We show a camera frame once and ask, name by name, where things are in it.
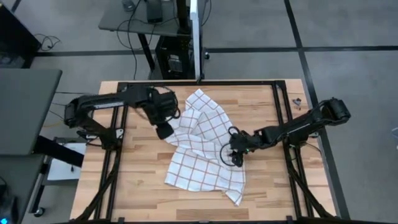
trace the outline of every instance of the floor tile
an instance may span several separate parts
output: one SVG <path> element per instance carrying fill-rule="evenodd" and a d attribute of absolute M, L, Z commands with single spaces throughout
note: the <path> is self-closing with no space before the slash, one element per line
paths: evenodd
<path fill-rule="evenodd" d="M 205 61 L 206 79 L 301 78 L 297 53 L 210 54 Z"/>
<path fill-rule="evenodd" d="M 99 30 L 109 0 L 22 0 L 16 16 L 33 34 L 58 37 L 62 42 L 51 51 L 126 50 L 116 32 Z M 128 45 L 127 34 L 120 32 L 122 42 Z M 133 48 L 141 48 L 136 34 L 131 34 Z M 153 36 L 151 48 L 159 37 Z"/>
<path fill-rule="evenodd" d="M 352 118 L 327 128 L 352 219 L 395 222 L 398 52 L 307 54 L 318 99 L 341 98 Z"/>
<path fill-rule="evenodd" d="M 303 45 L 397 45 L 398 1 L 290 1 Z"/>
<path fill-rule="evenodd" d="M 212 0 L 203 26 L 205 47 L 294 46 L 284 2 L 281 0 Z M 207 5 L 206 17 L 210 5 Z"/>
<path fill-rule="evenodd" d="M 8 9 L 11 10 L 16 0 L 1 0 L 0 2 L 4 3 Z"/>

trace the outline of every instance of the metal stand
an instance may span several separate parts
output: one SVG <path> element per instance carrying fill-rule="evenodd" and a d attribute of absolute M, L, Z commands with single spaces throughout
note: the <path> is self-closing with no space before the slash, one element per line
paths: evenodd
<path fill-rule="evenodd" d="M 144 51 L 145 57 L 147 58 L 149 68 L 151 71 L 155 70 L 155 62 L 154 59 L 152 58 L 152 54 L 149 49 L 148 41 L 145 36 L 145 34 L 137 34 L 139 42 L 141 43 L 142 50 Z"/>

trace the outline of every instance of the white towel with grid pattern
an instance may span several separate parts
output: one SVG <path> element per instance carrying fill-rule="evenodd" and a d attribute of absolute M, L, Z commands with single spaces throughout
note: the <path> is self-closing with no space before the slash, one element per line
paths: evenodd
<path fill-rule="evenodd" d="M 222 163 L 220 150 L 228 143 L 231 121 L 220 105 L 200 89 L 185 101 L 185 111 L 179 119 L 169 121 L 173 135 L 165 139 L 177 146 L 167 171 L 165 183 L 189 191 L 222 190 L 235 205 L 243 197 L 246 182 L 243 167 Z M 231 164 L 229 144 L 223 149 L 223 159 Z"/>

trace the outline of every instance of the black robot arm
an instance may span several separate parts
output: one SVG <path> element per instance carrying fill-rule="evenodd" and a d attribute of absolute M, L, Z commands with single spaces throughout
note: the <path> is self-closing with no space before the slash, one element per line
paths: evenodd
<path fill-rule="evenodd" d="M 159 93 L 153 87 L 137 84 L 120 93 L 81 96 L 72 100 L 65 107 L 64 123 L 70 128 L 81 127 L 87 134 L 98 136 L 103 149 L 115 150 L 120 144 L 120 140 L 116 137 L 116 130 L 105 128 L 88 114 L 93 110 L 124 105 L 142 108 L 150 124 L 157 126 L 156 132 L 160 139 L 165 139 L 173 133 L 167 118 L 180 116 L 174 92 Z"/>
<path fill-rule="evenodd" d="M 268 126 L 254 131 L 249 135 L 236 127 L 229 128 L 231 138 L 229 143 L 233 152 L 230 154 L 235 166 L 243 165 L 243 154 L 257 149 L 267 149 L 282 140 L 299 146 L 304 144 L 308 136 L 326 125 L 335 126 L 347 122 L 351 117 L 342 100 L 332 98 L 320 102 L 312 110 L 295 118 L 282 126 Z"/>

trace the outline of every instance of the butcher block tabletop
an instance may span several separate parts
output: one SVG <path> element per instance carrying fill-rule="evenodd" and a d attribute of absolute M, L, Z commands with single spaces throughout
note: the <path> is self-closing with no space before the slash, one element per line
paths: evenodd
<path fill-rule="evenodd" d="M 295 118 L 308 110 L 307 99 L 301 80 L 288 79 L 285 82 Z M 116 92 L 117 86 L 118 82 L 102 82 L 99 93 Z M 255 129 L 278 125 L 270 85 L 180 85 L 169 88 L 176 92 L 182 111 L 187 97 L 200 88 L 222 106 L 233 125 L 240 130 L 252 134 Z M 282 92 L 279 96 L 283 105 Z M 292 103 L 297 98 L 302 100 L 300 108 Z M 112 112 L 112 109 L 95 111 L 94 119 L 107 127 Z M 315 139 L 308 142 L 318 147 Z M 246 186 L 243 201 L 238 207 L 221 191 L 189 192 L 164 184 L 175 150 L 176 146 L 159 140 L 154 127 L 129 108 L 113 221 L 119 217 L 124 217 L 126 222 L 141 222 L 285 220 L 288 215 L 295 216 L 281 143 L 244 156 Z M 87 146 L 71 218 L 79 216 L 97 193 L 104 154 L 105 151 L 99 147 Z M 303 146 L 302 159 L 310 190 L 328 212 L 335 214 L 320 151 L 313 146 Z M 301 190 L 298 192 L 303 215 L 306 215 Z M 105 195 L 102 217 L 107 203 L 108 195 Z"/>

